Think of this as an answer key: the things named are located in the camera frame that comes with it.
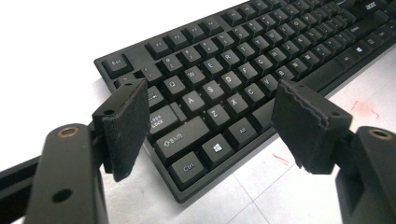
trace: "function key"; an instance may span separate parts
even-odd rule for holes
[[[133,70],[123,54],[108,56],[103,62],[103,66],[111,78],[122,76]]]
[[[155,60],[172,53],[172,50],[161,38],[156,38],[146,45],[146,49]]]
[[[173,31],[169,33],[165,37],[165,41],[174,51],[184,49],[190,44],[189,41],[187,41],[186,36],[184,36],[180,31]]]
[[[226,11],[222,18],[227,21],[230,26],[239,25],[244,22],[244,18],[235,9],[230,9]]]
[[[196,43],[206,38],[204,31],[197,24],[186,26],[186,28],[183,30],[183,33],[191,43]]]
[[[223,28],[212,18],[204,19],[200,25],[207,36],[216,35],[223,31]]]
[[[257,11],[254,10],[254,8],[251,7],[249,4],[243,4],[238,8],[238,11],[245,21],[249,21],[258,15]]]

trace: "keyboard frame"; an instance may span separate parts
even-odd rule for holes
[[[144,41],[138,42],[136,44],[133,44],[127,48],[124,49],[120,49],[117,51],[114,51],[110,54],[107,54],[103,57],[100,57],[96,60],[94,60],[94,64],[96,66],[96,68],[98,69],[99,73],[101,74],[103,80],[105,81],[107,87],[110,89],[111,92],[114,92],[117,88],[114,85],[114,82],[122,77],[117,77],[117,78],[111,78],[106,69],[103,66],[103,61],[110,55],[112,54],[124,54],[126,52],[128,52],[128,50],[130,50],[131,48],[136,48],[134,50],[137,50],[134,54],[135,55],[139,55],[138,58],[135,58],[135,61],[132,61],[131,64],[133,66],[133,71],[131,71],[128,74],[134,74],[136,72],[138,72],[142,67],[145,66],[145,64],[151,64],[151,63],[158,63],[161,59],[159,60],[154,60],[151,55],[148,53],[148,51],[145,48],[145,45],[147,43],[149,43],[151,40],[158,38],[158,37],[164,37],[166,36],[166,34],[168,34],[169,32],[172,31],[180,31],[182,30],[185,26],[188,26],[190,24],[196,24],[201,22],[202,20],[204,20],[205,18],[208,17],[212,17],[215,18],[215,20],[219,23],[219,25],[221,27],[224,28],[224,32],[231,29],[232,27],[220,16],[222,14],[224,14],[224,12],[226,12],[227,10],[231,9],[231,8],[236,8],[239,7],[245,3],[248,3],[249,1],[246,1],[244,3],[235,5],[233,7],[229,7],[226,8],[222,11],[219,11],[215,14],[212,15],[208,15],[204,18],[201,18],[200,20],[197,21],[192,21],[190,23],[186,23],[185,25],[179,26],[175,29],[169,30],[165,33],[159,34],[159,35],[155,35],[154,37],[151,37],[149,39],[146,39]],[[207,40],[204,39],[202,41],[198,41],[196,43],[193,43],[190,46],[196,46],[198,44],[200,44],[201,42]],[[369,65],[369,63],[371,61],[373,61],[374,59],[377,59],[377,57],[379,55],[381,55],[382,53],[384,53],[387,50],[390,50],[392,48],[393,45],[396,44],[396,38],[391,39],[388,43],[385,43],[383,46],[381,46],[380,48],[374,50],[369,56],[367,56],[365,59],[363,59],[360,63],[355,64],[353,67],[351,67],[348,71],[346,71],[343,75],[341,75],[340,77],[338,77],[334,82],[332,82],[330,85],[326,86],[323,90],[321,90],[319,93],[323,96],[326,96],[327,94],[329,94],[331,91],[335,90],[337,87],[339,87],[342,83],[346,82],[346,81],[351,81],[354,77],[354,75],[358,75],[358,72],[361,72],[360,70],[363,69],[365,70],[365,68],[367,68]],[[183,49],[179,49],[174,51],[173,53],[170,53],[168,55],[176,55],[179,52],[181,52]],[[162,176],[163,180],[165,181],[167,187],[170,189],[170,191],[172,192],[172,194],[174,195],[176,201],[178,203],[184,203],[186,202],[189,198],[191,198],[192,196],[194,196],[195,194],[197,194],[198,192],[202,191],[203,193],[208,192],[211,188],[214,187],[214,185],[209,185],[210,183],[214,182],[214,180],[218,179],[219,181],[222,180],[223,178],[225,178],[226,176],[228,176],[229,174],[226,174],[224,176],[224,173],[227,173],[227,171],[235,166],[238,162],[240,162],[242,159],[244,159],[247,155],[249,155],[252,151],[260,148],[260,146],[262,144],[266,144],[267,141],[276,134],[276,131],[274,128],[270,128],[268,129],[266,132],[259,134],[259,136],[254,139],[252,142],[250,142],[249,144],[247,144],[246,146],[242,147],[240,150],[235,151],[235,153],[229,158],[227,159],[225,162],[223,162],[222,164],[220,164],[219,166],[217,166],[215,169],[209,171],[204,177],[202,177],[201,179],[199,179],[197,182],[195,182],[194,184],[192,184],[190,187],[188,187],[187,189],[181,191],[178,189],[177,185],[175,184],[173,178],[169,175],[166,167],[163,165],[162,161],[160,160],[160,158],[157,156],[154,147],[151,145],[151,143],[149,142],[149,140],[146,138],[143,148],[147,151],[147,153],[149,154],[151,160],[153,161],[154,165],[156,166],[157,170],[159,171],[160,175]]]

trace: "keycap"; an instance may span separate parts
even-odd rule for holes
[[[150,130],[148,138],[153,141],[165,132],[175,128],[180,120],[177,118],[169,105],[154,111],[149,116]]]
[[[271,118],[274,110],[275,99],[272,99],[267,104],[260,106],[258,109],[253,111],[248,120],[257,131],[257,133],[264,133],[271,128]]]
[[[204,121],[196,117],[157,140],[154,147],[163,164],[169,165],[205,141],[209,134],[210,130]]]
[[[205,102],[201,99],[196,91],[192,91],[181,98],[181,108],[187,116],[193,118],[198,115],[205,107]]]
[[[205,120],[215,133],[222,131],[232,121],[221,105],[206,110]]]
[[[209,169],[213,169],[230,158],[234,151],[225,138],[218,134],[202,145],[201,154]]]
[[[186,189],[205,174],[206,168],[194,152],[190,152],[169,167],[169,175],[175,180],[180,190]]]
[[[336,78],[343,74],[344,66],[335,59],[329,60],[309,76],[303,78],[300,83],[310,87],[314,91],[321,91]]]
[[[257,137],[257,132],[246,118],[242,118],[226,130],[225,136],[233,149],[240,150]]]
[[[111,78],[122,76],[133,70],[132,66],[122,54],[114,54],[106,57],[103,66]]]
[[[233,119],[239,119],[248,112],[248,104],[239,93],[229,97],[224,103],[224,107]]]

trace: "black keycap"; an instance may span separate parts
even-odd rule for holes
[[[204,109],[205,102],[196,91],[192,91],[181,98],[180,106],[189,118],[193,118]]]
[[[157,89],[156,86],[148,88],[148,107],[149,111],[155,111],[162,106],[166,105],[166,101],[163,95]]]
[[[137,73],[137,76],[144,77],[148,81],[149,86],[155,86],[165,79],[165,76],[154,64],[149,64],[140,69],[140,72]]]
[[[311,50],[302,54],[300,59],[305,63],[308,67],[308,70],[312,70],[320,66],[320,59],[315,55]]]
[[[280,68],[276,69],[274,72],[274,77],[278,79],[287,79],[287,80],[294,80],[294,74],[289,70],[287,66],[281,66]]]
[[[220,51],[231,49],[236,45],[236,42],[227,33],[221,33],[213,38],[213,42],[218,46]]]
[[[358,58],[355,56],[353,49],[347,49],[340,53],[336,57],[336,60],[345,67],[345,71],[350,69],[358,62]]]
[[[370,46],[364,43],[363,41],[359,41],[358,43],[352,45],[352,47],[350,48],[353,50],[355,55],[358,56],[359,62],[363,60],[365,57],[367,57],[372,51]]]
[[[289,62],[287,67],[294,74],[297,80],[308,73],[308,67],[298,58]]]
[[[302,51],[301,48],[297,47],[291,41],[287,41],[286,43],[281,45],[279,48],[282,49],[283,52],[285,52],[285,55],[286,55],[286,57],[288,57],[288,60],[291,60],[291,59],[297,57],[297,55],[299,55]]]
[[[133,70],[132,66],[122,54],[107,56],[103,62],[103,66],[111,78],[122,76]]]
[[[155,38],[146,45],[146,49],[155,60],[172,53],[172,50],[161,38]]]
[[[256,81],[260,76],[259,73],[253,68],[253,66],[250,63],[244,63],[241,66],[238,67],[237,75],[239,76],[239,79],[247,85],[250,82]]]
[[[227,94],[235,93],[242,88],[242,81],[233,71],[221,76],[219,84]]]
[[[244,97],[250,108],[257,107],[261,105],[266,100],[265,94],[260,90],[260,88],[255,84],[251,84],[242,91],[242,97]]]
[[[207,173],[194,152],[190,152],[169,167],[169,175],[175,180],[178,189],[184,190]]]
[[[267,75],[260,79],[259,84],[267,97],[272,98],[274,96],[278,83],[272,75]]]
[[[256,50],[258,54],[262,54],[271,48],[270,44],[260,35],[251,39],[250,45]]]
[[[246,42],[250,38],[250,33],[243,26],[237,26],[231,29],[229,34],[237,44]]]
[[[256,130],[246,118],[240,119],[226,130],[225,136],[235,150],[239,150],[257,137]]]
[[[211,58],[219,52],[218,46],[216,46],[215,43],[213,43],[213,41],[210,39],[199,43],[196,46],[196,49],[204,57],[204,59]]]
[[[216,135],[202,145],[201,155],[209,169],[220,165],[233,154],[233,149],[221,134]]]
[[[178,54],[178,57],[186,67],[197,65],[198,63],[204,60],[201,54],[199,54],[194,47],[183,49]]]
[[[280,43],[282,43],[285,40],[276,30],[270,30],[267,33],[265,33],[263,36],[272,47],[278,46]]]
[[[245,23],[244,28],[250,33],[251,36],[257,36],[264,32],[264,28],[257,21],[248,21]]]
[[[180,120],[169,105],[154,111],[149,115],[150,130],[148,139],[154,141],[180,124]]]
[[[286,55],[279,48],[271,49],[265,55],[267,56],[268,59],[271,60],[271,62],[275,67],[279,67],[280,65],[283,65],[288,59]]]
[[[313,71],[309,76],[303,78],[300,83],[310,87],[314,91],[321,91],[336,78],[340,77],[343,72],[344,66],[335,59],[332,59]]]
[[[186,36],[184,36],[180,31],[170,32],[165,37],[165,41],[173,51],[184,49],[190,44]]]
[[[221,132],[232,121],[221,105],[206,110],[205,120],[215,133]]]
[[[201,144],[209,135],[210,130],[204,121],[201,117],[196,117],[157,140],[154,147],[163,164],[167,166]]]
[[[219,84],[213,80],[202,87],[201,94],[205,102],[214,105],[224,96],[224,91]]]
[[[184,71],[183,76],[184,83],[190,90],[196,90],[206,83],[206,78],[204,74],[199,70],[197,66]]]
[[[248,104],[239,93],[229,97],[224,107],[233,119],[239,119],[248,112]]]
[[[191,43],[196,43],[206,38],[204,31],[198,24],[187,25],[182,32]]]
[[[222,67],[227,71],[234,69],[241,62],[238,56],[230,49],[221,53],[218,58]]]
[[[204,30],[207,36],[216,35],[223,31],[223,28],[213,18],[206,18],[201,23],[201,28]]]
[[[160,67],[168,77],[172,77],[183,71],[183,64],[181,64],[175,55],[169,55],[163,58],[160,62]]]
[[[209,80],[216,79],[224,69],[216,58],[211,58],[202,64],[202,70]]]
[[[260,106],[247,117],[250,123],[253,124],[257,133],[263,133],[271,128],[271,117],[274,110],[274,102],[275,99],[272,99],[265,105]]]
[[[252,62],[252,65],[260,75],[267,74],[274,68],[274,65],[271,63],[271,61],[269,61],[264,55],[260,55],[259,57],[255,58]]]
[[[249,4],[243,4],[241,6],[239,6],[238,8],[238,12],[239,14],[242,16],[242,18],[245,21],[249,21],[253,18],[255,18],[259,13],[253,8],[251,7]]]
[[[234,52],[243,63],[250,61],[257,55],[256,51],[248,43],[238,45]]]
[[[226,11],[221,17],[231,26],[239,25],[244,22],[241,14],[239,14],[235,9]]]
[[[187,91],[178,76],[169,77],[163,82],[163,92],[171,101],[175,101]]]

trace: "space bar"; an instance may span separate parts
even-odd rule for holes
[[[163,164],[167,166],[206,140],[209,134],[210,130],[204,121],[196,117],[158,139],[154,147]]]
[[[314,91],[321,91],[344,73],[344,66],[335,59],[323,64],[320,68],[301,79],[299,83]]]

